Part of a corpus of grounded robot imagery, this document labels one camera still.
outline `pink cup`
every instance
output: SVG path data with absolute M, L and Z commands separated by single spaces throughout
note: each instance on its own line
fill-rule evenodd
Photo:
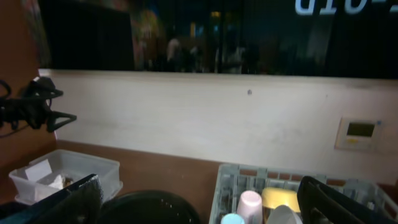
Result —
M 245 224 L 262 223 L 262 200 L 257 192 L 247 190 L 241 194 L 236 211 Z

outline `gray basket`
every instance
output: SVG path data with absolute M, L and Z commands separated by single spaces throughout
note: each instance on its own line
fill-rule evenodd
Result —
M 239 197 L 245 190 L 253 190 L 261 194 L 266 187 L 277 187 L 297 192 L 300 181 L 305 175 L 316 178 L 375 212 L 398 220 L 398 215 L 396 217 L 391 215 L 398 214 L 398 206 L 373 183 L 357 179 L 336 179 L 309 172 L 222 164 L 218 169 L 209 223 L 219 224 L 224 215 L 235 213 Z

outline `white wall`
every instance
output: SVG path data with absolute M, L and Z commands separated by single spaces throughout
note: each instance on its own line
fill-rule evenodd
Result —
M 398 83 L 46 71 L 78 120 L 59 139 L 395 183 L 398 157 L 334 149 L 340 118 L 397 120 Z

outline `window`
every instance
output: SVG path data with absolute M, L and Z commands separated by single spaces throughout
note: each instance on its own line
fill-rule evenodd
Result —
M 398 1 L 22 3 L 42 68 L 398 78 Z

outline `thermostat screen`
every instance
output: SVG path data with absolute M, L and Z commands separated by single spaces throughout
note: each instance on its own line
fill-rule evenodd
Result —
M 372 137 L 373 129 L 374 129 L 374 124 L 350 123 L 348 126 L 347 135 Z

